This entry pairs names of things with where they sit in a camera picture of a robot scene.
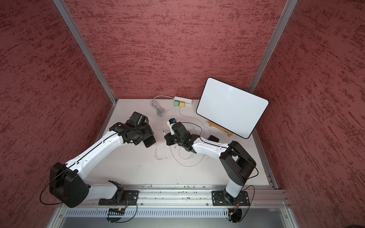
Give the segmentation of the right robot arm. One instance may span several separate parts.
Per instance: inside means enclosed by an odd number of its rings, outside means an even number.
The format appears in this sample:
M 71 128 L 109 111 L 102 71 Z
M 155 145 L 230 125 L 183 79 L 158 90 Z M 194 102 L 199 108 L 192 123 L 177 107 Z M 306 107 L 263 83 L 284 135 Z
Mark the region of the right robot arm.
M 235 201 L 256 169 L 255 160 L 237 142 L 220 143 L 191 134 L 182 122 L 170 119 L 170 133 L 164 136 L 166 145 L 178 145 L 187 152 L 218 159 L 230 178 L 222 194 L 226 201 Z

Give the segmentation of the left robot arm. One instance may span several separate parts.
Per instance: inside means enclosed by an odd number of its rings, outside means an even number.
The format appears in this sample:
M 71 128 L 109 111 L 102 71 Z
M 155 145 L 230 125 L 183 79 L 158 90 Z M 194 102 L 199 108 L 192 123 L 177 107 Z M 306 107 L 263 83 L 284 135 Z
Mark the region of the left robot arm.
M 100 200 L 103 205 L 121 205 L 125 202 L 124 189 L 116 181 L 107 184 L 86 183 L 85 178 L 118 147 L 141 142 L 146 147 L 156 142 L 148 118 L 117 122 L 96 143 L 65 164 L 55 163 L 50 169 L 49 192 L 62 203 L 74 208 L 87 200 Z

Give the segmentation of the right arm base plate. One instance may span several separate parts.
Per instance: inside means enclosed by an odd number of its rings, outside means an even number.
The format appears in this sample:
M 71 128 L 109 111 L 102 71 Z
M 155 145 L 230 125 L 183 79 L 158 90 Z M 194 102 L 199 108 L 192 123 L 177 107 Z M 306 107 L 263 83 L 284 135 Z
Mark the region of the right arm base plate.
M 212 191 L 214 206 L 249 206 L 250 200 L 246 191 L 241 191 L 237 197 L 232 197 L 225 190 Z

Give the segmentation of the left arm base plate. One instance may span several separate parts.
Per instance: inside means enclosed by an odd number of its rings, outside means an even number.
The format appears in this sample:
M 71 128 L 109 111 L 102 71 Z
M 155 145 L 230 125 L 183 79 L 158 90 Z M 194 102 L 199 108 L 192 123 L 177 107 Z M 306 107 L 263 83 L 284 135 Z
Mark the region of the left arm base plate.
M 120 190 L 111 199 L 100 199 L 100 206 L 135 206 L 139 191 Z

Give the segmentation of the green-edged black phone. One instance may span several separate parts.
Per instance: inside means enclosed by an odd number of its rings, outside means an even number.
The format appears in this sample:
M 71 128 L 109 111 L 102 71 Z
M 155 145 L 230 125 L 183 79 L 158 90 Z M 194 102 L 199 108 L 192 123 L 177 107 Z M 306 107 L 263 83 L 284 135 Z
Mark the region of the green-edged black phone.
M 212 142 L 216 142 L 218 143 L 219 142 L 219 138 L 213 136 L 213 135 L 210 135 L 209 138 L 208 138 L 209 141 L 212 141 Z

